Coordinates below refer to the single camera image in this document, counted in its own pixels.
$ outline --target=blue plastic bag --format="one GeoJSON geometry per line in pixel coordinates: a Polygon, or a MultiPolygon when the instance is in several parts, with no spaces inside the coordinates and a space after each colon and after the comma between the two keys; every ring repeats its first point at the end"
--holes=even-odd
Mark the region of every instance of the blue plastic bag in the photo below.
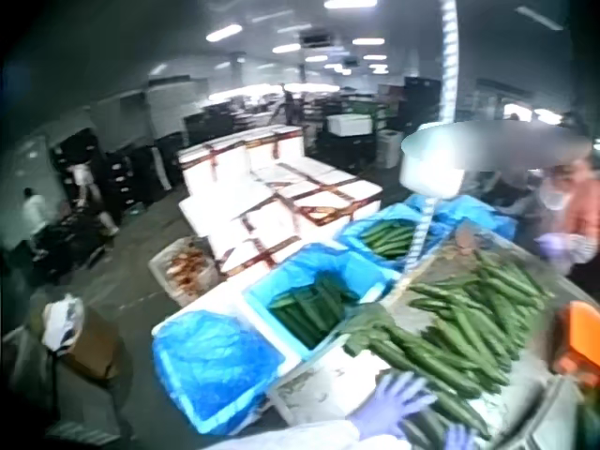
{"type": "MultiPolygon", "coordinates": [[[[405,204],[421,211],[425,197],[413,194],[405,204]]],[[[470,195],[461,195],[449,202],[439,202],[435,209],[437,221],[455,228],[459,222],[468,218],[481,228],[495,232],[510,241],[515,237],[517,221],[511,217],[501,216],[487,203],[481,202],[470,195]]]]}
{"type": "Polygon", "coordinates": [[[394,271],[378,267],[346,248],[308,244],[273,269],[269,275],[249,287],[244,294],[247,303],[303,359],[310,356],[311,350],[296,339],[267,307],[278,295],[312,284],[317,274],[323,271],[337,274],[344,280],[348,289],[361,298],[367,293],[383,293],[392,281],[398,278],[394,271]]]}
{"type": "MultiPolygon", "coordinates": [[[[378,264],[381,267],[386,267],[389,269],[397,270],[401,272],[404,269],[405,258],[398,258],[396,260],[387,260],[382,256],[379,256],[371,251],[369,247],[365,245],[365,243],[361,240],[360,236],[366,230],[371,228],[376,223],[382,220],[389,219],[399,219],[403,218],[406,220],[411,220],[415,222],[415,224],[420,220],[421,213],[414,211],[407,205],[403,203],[393,204],[383,209],[377,214],[370,216],[369,218],[364,218],[361,220],[356,220],[355,222],[351,222],[346,225],[336,236],[336,240],[351,248],[354,251],[359,252],[364,255],[370,261],[378,264]]],[[[432,222],[429,227],[429,232],[427,235],[427,242],[425,244],[425,248],[422,252],[421,257],[428,255],[431,250],[436,248],[439,244],[442,243],[442,240],[451,232],[449,227],[441,225],[439,223],[432,222]]]]}
{"type": "Polygon", "coordinates": [[[228,434],[239,427],[283,362],[260,334],[209,311],[166,322],[153,353],[160,381],[201,434],[228,434]]]}

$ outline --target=ceiling light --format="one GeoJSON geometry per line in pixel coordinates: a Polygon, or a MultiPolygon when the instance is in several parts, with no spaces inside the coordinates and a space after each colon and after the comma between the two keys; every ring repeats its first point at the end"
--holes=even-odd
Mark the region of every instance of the ceiling light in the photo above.
{"type": "Polygon", "coordinates": [[[377,0],[329,0],[325,2],[327,9],[371,8],[377,6],[377,0]]]}
{"type": "Polygon", "coordinates": [[[383,45],[385,39],[380,37],[361,37],[352,41],[354,45],[383,45]]]}
{"type": "Polygon", "coordinates": [[[562,31],[563,27],[558,25],[556,22],[552,21],[546,16],[535,12],[533,9],[529,9],[528,7],[518,7],[515,11],[523,16],[529,17],[531,20],[538,22],[541,25],[544,25],[546,28],[549,28],[552,31],[562,31]]]}
{"type": "Polygon", "coordinates": [[[288,44],[288,45],[280,45],[273,49],[273,53],[289,53],[289,52],[297,52],[300,50],[300,44],[288,44]]]}
{"type": "Polygon", "coordinates": [[[367,61],[385,61],[387,56],[384,54],[368,54],[363,59],[366,59],[367,61]]]}
{"type": "Polygon", "coordinates": [[[252,23],[260,23],[264,21],[268,21],[269,19],[276,19],[277,17],[287,16],[288,14],[292,14],[292,9],[286,9],[285,11],[276,12],[275,14],[268,14],[266,16],[255,17],[250,19],[252,23]]]}
{"type": "Polygon", "coordinates": [[[549,125],[559,125],[563,120],[563,117],[560,114],[556,114],[550,110],[538,108],[537,110],[533,111],[538,115],[537,120],[545,122],[549,125]]]}
{"type": "Polygon", "coordinates": [[[525,108],[524,106],[517,105],[516,103],[506,103],[504,105],[504,118],[510,117],[511,114],[516,114],[518,120],[522,122],[532,121],[532,110],[525,108]]]}
{"type": "Polygon", "coordinates": [[[316,56],[309,56],[306,61],[307,63],[321,63],[323,61],[327,61],[327,59],[329,58],[324,54],[318,54],[316,56]]]}
{"type": "Polygon", "coordinates": [[[206,40],[209,42],[217,42],[224,38],[228,38],[229,36],[237,35],[243,28],[241,25],[234,23],[233,25],[226,26],[222,30],[218,30],[214,33],[211,33],[206,37],[206,40]]]}
{"type": "Polygon", "coordinates": [[[151,71],[150,71],[150,75],[152,76],[156,76],[158,75],[160,72],[162,72],[165,68],[167,68],[167,65],[162,63],[159,64],[158,66],[154,67],[151,71]]]}
{"type": "Polygon", "coordinates": [[[291,33],[294,31],[309,30],[310,28],[312,28],[312,25],[310,23],[303,23],[302,25],[294,25],[294,26],[287,26],[285,28],[279,28],[277,30],[277,33],[282,35],[283,33],[291,33]]]}

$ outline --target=latex glove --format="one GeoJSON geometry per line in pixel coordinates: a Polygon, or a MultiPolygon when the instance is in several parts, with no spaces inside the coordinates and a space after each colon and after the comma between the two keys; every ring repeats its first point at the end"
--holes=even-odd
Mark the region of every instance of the latex glove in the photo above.
{"type": "Polygon", "coordinates": [[[443,450],[472,450],[475,448],[475,430],[467,431],[464,425],[452,424],[446,432],[443,450]]]}
{"type": "Polygon", "coordinates": [[[425,379],[412,372],[386,374],[367,402],[348,417],[360,432],[361,441],[383,434],[404,439],[399,426],[402,419],[437,400],[424,389],[425,384],[425,379]]]}
{"type": "Polygon", "coordinates": [[[540,245],[542,253],[552,259],[561,257],[567,250],[566,236],[560,232],[547,232],[535,239],[540,245]]]}

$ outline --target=floor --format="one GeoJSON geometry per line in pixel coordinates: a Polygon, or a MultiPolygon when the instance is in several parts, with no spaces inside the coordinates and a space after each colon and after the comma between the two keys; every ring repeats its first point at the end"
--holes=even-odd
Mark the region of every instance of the floor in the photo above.
{"type": "MultiPolygon", "coordinates": [[[[383,187],[382,207],[402,201],[408,192],[398,182],[398,167],[370,170],[363,175],[383,187]]],[[[132,428],[136,449],[191,450],[218,438],[200,436],[168,398],[155,375],[151,329],[173,314],[177,305],[162,291],[148,270],[148,261],[175,239],[192,234],[178,209],[186,198],[183,187],[154,203],[147,212],[122,227],[114,249],[91,269],[80,269],[61,286],[46,287],[32,296],[33,304],[72,293],[118,326],[127,358],[116,384],[116,403],[132,428]]],[[[283,427],[276,412],[247,432],[283,427]]]]}

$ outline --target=ceiling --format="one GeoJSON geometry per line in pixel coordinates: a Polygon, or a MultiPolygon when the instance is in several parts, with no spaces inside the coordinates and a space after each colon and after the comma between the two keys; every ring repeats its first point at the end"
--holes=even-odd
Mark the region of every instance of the ceiling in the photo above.
{"type": "MultiPolygon", "coordinates": [[[[539,93],[550,109],[566,107],[568,33],[552,32],[514,11],[527,5],[561,23],[565,4],[457,0],[461,90],[470,92],[478,77],[490,78],[539,93]]],[[[57,1],[7,56],[3,131],[14,137],[69,108],[140,86],[156,65],[180,58],[201,64],[203,58],[244,52],[265,62],[300,63],[305,54],[275,55],[272,48],[296,40],[294,33],[278,30],[303,23],[330,31],[337,46],[359,57],[366,51],[387,54],[392,75],[415,71],[439,78],[440,20],[438,0],[379,0],[375,8],[343,10],[325,9],[323,0],[57,1]],[[208,33],[230,23],[240,23],[244,31],[206,41],[208,33]],[[386,42],[374,48],[352,45],[353,38],[369,37],[386,42]]],[[[323,69],[323,63],[308,65],[323,69]]],[[[171,69],[177,70],[175,64],[171,69]]],[[[368,73],[363,68],[353,75],[368,73]]]]}

